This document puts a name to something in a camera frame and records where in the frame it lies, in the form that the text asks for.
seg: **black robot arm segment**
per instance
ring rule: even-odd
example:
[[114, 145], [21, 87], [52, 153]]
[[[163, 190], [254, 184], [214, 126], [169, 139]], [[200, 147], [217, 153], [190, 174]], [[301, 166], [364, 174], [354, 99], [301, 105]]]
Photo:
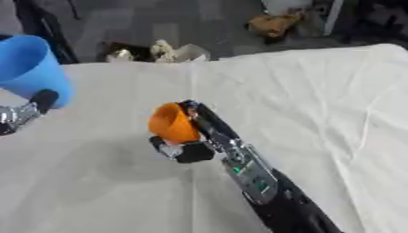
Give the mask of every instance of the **black robot arm segment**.
[[274, 233], [341, 233], [327, 215], [288, 177], [271, 167], [250, 144], [203, 104], [178, 103], [205, 141], [169, 146], [160, 137], [150, 142], [161, 154], [179, 163], [221, 159], [226, 172], [240, 186], [245, 199]]
[[22, 106], [0, 106], [0, 136], [13, 134], [21, 127], [46, 114], [57, 100], [57, 92], [42, 90]]

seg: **floor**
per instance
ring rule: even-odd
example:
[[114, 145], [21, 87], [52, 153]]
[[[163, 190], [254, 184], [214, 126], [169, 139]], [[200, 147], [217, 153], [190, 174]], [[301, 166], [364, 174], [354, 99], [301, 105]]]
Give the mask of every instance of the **floor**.
[[213, 59], [292, 48], [333, 47], [331, 39], [299, 39], [265, 46], [243, 25], [262, 12], [260, 0], [76, 0], [81, 20], [66, 0], [42, 0], [58, 16], [82, 62], [96, 60], [100, 42], [150, 46], [165, 39], [174, 47], [195, 44]]

